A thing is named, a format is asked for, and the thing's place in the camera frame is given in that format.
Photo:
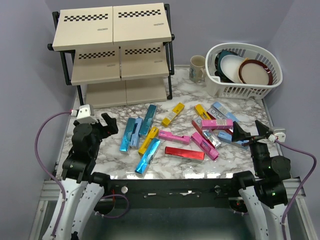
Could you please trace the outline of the metallic blue toothpaste box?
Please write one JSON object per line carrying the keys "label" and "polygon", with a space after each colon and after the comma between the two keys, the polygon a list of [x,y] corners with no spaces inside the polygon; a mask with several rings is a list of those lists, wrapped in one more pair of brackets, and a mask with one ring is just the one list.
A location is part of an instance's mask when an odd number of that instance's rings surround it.
{"label": "metallic blue toothpaste box", "polygon": [[157,106],[150,104],[148,107],[148,110],[145,114],[145,117],[142,121],[140,130],[139,130],[139,136],[140,137],[146,137],[152,127],[153,124],[153,120],[156,116],[156,112],[157,112]]}
{"label": "metallic blue toothpaste box", "polygon": [[119,151],[121,153],[128,153],[129,152],[135,122],[136,122],[136,119],[131,118],[131,117],[127,121],[127,124],[126,124],[124,132],[123,132],[122,141],[121,141],[121,144],[119,147]]}
{"label": "metallic blue toothpaste box", "polygon": [[156,152],[161,144],[161,140],[158,138],[152,139],[151,143],[149,144],[148,148],[146,149],[145,153],[141,157],[140,162],[138,163],[137,167],[135,168],[134,172],[136,174],[144,175],[147,172],[147,169],[156,155]]}

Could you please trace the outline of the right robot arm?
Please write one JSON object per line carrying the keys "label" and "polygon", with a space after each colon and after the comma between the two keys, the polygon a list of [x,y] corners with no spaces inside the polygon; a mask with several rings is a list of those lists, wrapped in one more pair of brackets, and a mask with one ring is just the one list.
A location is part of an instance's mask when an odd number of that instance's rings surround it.
{"label": "right robot arm", "polygon": [[282,156],[271,156],[263,140],[283,143],[286,131],[269,128],[256,120],[257,135],[244,131],[233,122],[232,142],[242,141],[250,148],[254,172],[235,173],[230,191],[241,196],[251,219],[257,240],[289,240],[291,238],[286,214],[288,196],[284,180],[291,177],[291,161]]}

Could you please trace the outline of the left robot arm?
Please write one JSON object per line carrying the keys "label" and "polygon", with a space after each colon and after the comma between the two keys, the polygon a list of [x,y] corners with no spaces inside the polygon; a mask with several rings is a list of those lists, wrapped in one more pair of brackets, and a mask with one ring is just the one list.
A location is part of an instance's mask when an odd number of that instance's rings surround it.
{"label": "left robot arm", "polygon": [[117,120],[103,113],[106,125],[77,118],[72,147],[62,165],[60,194],[44,240],[79,240],[100,198],[111,191],[110,176],[94,171],[103,139],[118,133]]}

